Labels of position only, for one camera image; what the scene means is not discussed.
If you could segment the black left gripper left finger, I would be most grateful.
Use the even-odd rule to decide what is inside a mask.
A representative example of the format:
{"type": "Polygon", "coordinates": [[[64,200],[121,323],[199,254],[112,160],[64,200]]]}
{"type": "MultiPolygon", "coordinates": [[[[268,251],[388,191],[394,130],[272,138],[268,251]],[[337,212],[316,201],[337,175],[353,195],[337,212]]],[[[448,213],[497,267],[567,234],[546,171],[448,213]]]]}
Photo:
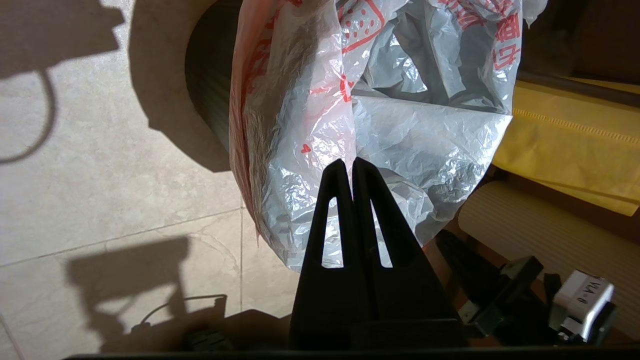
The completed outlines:
{"type": "Polygon", "coordinates": [[[355,216],[346,164],[338,159],[322,173],[295,294],[292,326],[350,327],[370,319],[371,306],[360,246],[360,226],[355,216]],[[322,265],[332,199],[336,199],[342,268],[322,265]]]}

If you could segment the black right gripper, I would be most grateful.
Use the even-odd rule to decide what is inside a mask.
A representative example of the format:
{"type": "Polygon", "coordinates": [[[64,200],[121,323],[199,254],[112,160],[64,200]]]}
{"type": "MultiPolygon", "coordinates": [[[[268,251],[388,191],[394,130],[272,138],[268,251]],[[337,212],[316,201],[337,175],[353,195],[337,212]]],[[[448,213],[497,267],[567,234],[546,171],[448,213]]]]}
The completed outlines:
{"type": "Polygon", "coordinates": [[[547,306],[531,289],[543,265],[534,256],[498,268],[448,230],[436,245],[466,294],[458,312],[475,338],[495,337],[502,345],[549,345],[547,306]]]}

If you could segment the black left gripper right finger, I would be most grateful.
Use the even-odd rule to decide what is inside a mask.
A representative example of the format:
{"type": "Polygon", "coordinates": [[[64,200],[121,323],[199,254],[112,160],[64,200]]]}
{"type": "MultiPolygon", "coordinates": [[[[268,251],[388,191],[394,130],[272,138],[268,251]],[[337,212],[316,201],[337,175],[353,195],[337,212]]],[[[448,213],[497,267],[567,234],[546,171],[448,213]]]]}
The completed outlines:
{"type": "Polygon", "coordinates": [[[458,321],[458,313],[378,168],[356,158],[353,201],[377,321],[458,321]]]}

